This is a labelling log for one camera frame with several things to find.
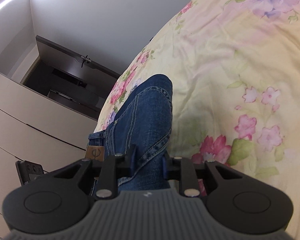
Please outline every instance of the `black device mount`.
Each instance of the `black device mount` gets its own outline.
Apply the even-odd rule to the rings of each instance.
[[[91,208],[96,209],[97,203],[114,203],[127,194],[118,194],[117,179],[133,176],[135,151],[132,146],[127,154],[111,155],[103,162],[82,159],[36,177],[5,198],[2,210],[7,225],[13,232],[31,236],[75,227]],[[292,202],[274,187],[218,162],[193,164],[187,158],[170,158],[168,154],[162,161],[164,178],[179,181],[180,197],[200,201],[223,227],[264,235],[284,229],[290,221]],[[96,177],[96,194],[91,195]],[[207,196],[200,196],[198,179],[203,179]]]

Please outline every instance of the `round black pad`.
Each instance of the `round black pad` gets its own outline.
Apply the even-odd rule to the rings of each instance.
[[[206,206],[222,225],[254,235],[285,228],[293,212],[285,193],[252,178],[220,181],[208,195]]]
[[[88,197],[69,179],[39,179],[12,191],[3,201],[10,229],[48,234],[79,222],[89,211]]]

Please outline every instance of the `white wall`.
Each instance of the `white wall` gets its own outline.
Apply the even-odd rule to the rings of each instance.
[[[35,36],[30,2],[12,0],[0,10],[0,72],[8,75],[31,51],[31,44],[35,45]]]
[[[21,63],[17,61],[7,75],[17,83],[21,83],[21,80],[24,78],[32,64],[39,57],[37,44],[35,44],[34,46],[33,44],[31,44],[29,46],[29,49],[31,49],[30,52],[28,50],[24,52],[26,54],[25,57],[23,57],[23,55],[20,57],[21,59],[23,58],[23,61]]]
[[[30,0],[34,31],[122,73],[190,0]]]

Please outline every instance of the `logo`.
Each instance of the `logo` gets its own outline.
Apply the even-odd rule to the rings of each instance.
[[[143,194],[145,197],[151,197],[152,193],[151,192],[147,192]]]
[[[100,151],[100,149],[98,149],[98,152],[97,152],[96,149],[93,149],[91,154],[92,154],[92,156],[94,157],[94,159],[96,159],[97,157],[100,156],[101,151]]]

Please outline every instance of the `purple flower print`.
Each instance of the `purple flower print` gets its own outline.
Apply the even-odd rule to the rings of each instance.
[[[277,19],[282,13],[293,10],[299,2],[300,0],[249,0],[245,5],[257,16]]]

